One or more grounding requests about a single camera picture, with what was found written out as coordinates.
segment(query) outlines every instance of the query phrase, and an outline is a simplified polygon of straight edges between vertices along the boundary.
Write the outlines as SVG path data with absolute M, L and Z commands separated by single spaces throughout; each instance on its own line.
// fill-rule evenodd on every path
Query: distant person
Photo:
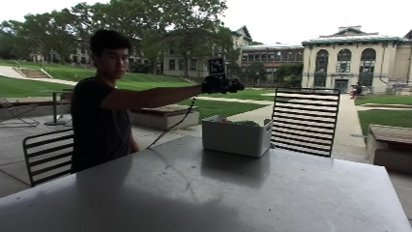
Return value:
M 361 85 L 357 82 L 356 85 L 351 88 L 351 99 L 356 98 L 356 95 L 361 94 Z
M 227 81 L 213 78 L 187 87 L 117 89 L 129 67 L 131 41 L 113 30 L 97 30 L 91 51 L 96 73 L 77 83 L 71 104 L 72 173 L 140 151 L 131 134 L 129 109 L 160 107 L 203 93 L 225 93 L 228 87 Z

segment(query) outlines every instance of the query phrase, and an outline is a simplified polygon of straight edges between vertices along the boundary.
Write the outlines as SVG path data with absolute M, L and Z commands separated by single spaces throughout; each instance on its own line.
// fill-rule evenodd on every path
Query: outstretched arm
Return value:
M 159 87 L 149 90 L 113 90 L 100 106 L 107 109 L 156 108 L 181 102 L 203 93 L 203 85 Z

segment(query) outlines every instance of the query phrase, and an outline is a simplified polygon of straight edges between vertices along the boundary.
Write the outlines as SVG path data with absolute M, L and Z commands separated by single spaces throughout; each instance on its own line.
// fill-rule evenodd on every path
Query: roof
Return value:
M 363 43 L 363 42 L 389 42 L 399 43 L 405 41 L 400 37 L 383 36 L 375 33 L 364 33 L 360 31 L 360 26 L 341 27 L 340 31 L 329 36 L 320 36 L 316 39 L 301 42 L 308 44 L 337 44 L 337 43 Z
M 247 39 L 249 39 L 252 41 L 252 37 L 249 36 L 245 25 L 240 29 L 237 29 L 236 31 L 232 31 L 232 34 L 236 35 L 236 36 L 244 36 Z
M 331 37 L 320 37 L 308 41 L 301 42 L 303 45 L 308 44 L 324 44 L 324 43 L 361 43 L 361 42 L 401 42 L 403 39 L 400 37 L 393 36 L 381 36 L 377 34 L 367 34 L 367 35 L 353 35 L 353 36 L 331 36 Z
M 288 43 L 276 43 L 276 44 L 257 44 L 257 45 L 245 45 L 241 46 L 241 50 L 265 50 L 265 49 L 299 49 L 304 48 L 301 44 L 288 44 Z

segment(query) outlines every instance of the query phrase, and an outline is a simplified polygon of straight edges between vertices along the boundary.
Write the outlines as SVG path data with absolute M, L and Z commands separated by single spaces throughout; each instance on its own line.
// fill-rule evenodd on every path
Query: arched window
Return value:
M 327 50 L 320 50 L 317 53 L 316 73 L 327 73 L 327 62 L 329 53 Z
M 351 71 L 351 58 L 352 53 L 348 49 L 341 49 L 337 53 L 337 73 L 348 73 Z
M 328 56 L 329 53 L 327 52 L 327 50 L 323 49 L 319 51 L 316 69 L 315 69 L 313 87 L 325 86 Z
M 359 73 L 373 73 L 376 62 L 376 51 L 367 48 L 361 52 Z
M 373 72 L 376 62 L 376 51 L 372 48 L 367 48 L 361 52 L 360 67 L 359 67 L 359 83 L 364 86 L 372 86 L 373 84 Z

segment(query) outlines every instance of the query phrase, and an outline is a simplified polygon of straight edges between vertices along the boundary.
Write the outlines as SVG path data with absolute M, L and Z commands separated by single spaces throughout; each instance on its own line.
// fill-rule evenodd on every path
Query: sky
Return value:
M 13 0 L 0 8 L 0 21 L 24 20 L 27 14 L 48 13 L 80 2 L 108 0 Z M 341 26 L 361 26 L 367 33 L 403 37 L 412 30 L 412 1 L 391 0 L 227 0 L 221 20 L 232 30 L 247 27 L 263 44 L 300 44 L 332 35 Z

